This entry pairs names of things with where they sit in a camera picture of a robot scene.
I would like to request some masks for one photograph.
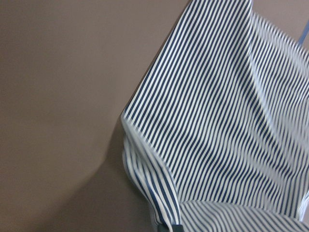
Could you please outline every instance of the garment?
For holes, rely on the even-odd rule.
[[[159,230],[309,231],[308,95],[308,51],[250,0],[191,1],[122,114]]]

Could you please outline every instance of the brown surface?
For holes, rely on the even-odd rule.
[[[122,168],[118,119],[186,4],[1,3],[0,231],[149,230]],[[298,39],[309,1],[254,8]]]

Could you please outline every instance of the brown background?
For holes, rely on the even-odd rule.
[[[0,231],[150,230],[119,115],[187,2],[1,1]],[[309,15],[308,0],[253,8],[295,39]]]

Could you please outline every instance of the striped cloth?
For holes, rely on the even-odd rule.
[[[193,0],[122,114],[159,231],[309,231],[309,52],[250,0]]]

